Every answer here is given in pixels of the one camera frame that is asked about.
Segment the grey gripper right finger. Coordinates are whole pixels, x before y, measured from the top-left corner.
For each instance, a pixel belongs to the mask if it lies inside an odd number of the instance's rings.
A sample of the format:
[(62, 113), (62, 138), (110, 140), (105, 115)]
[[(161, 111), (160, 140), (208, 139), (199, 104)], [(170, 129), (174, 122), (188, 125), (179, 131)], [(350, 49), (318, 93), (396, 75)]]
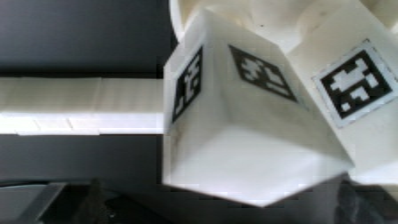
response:
[(398, 201), (385, 190), (348, 179), (339, 183), (336, 224), (398, 224)]

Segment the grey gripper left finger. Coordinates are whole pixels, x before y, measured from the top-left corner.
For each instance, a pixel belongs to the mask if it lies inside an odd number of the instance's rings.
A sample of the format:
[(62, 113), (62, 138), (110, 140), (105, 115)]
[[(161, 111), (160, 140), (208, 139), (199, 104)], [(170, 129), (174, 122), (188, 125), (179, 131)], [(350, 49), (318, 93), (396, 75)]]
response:
[(0, 187), (0, 224), (42, 224), (41, 217), (64, 188), (64, 182)]

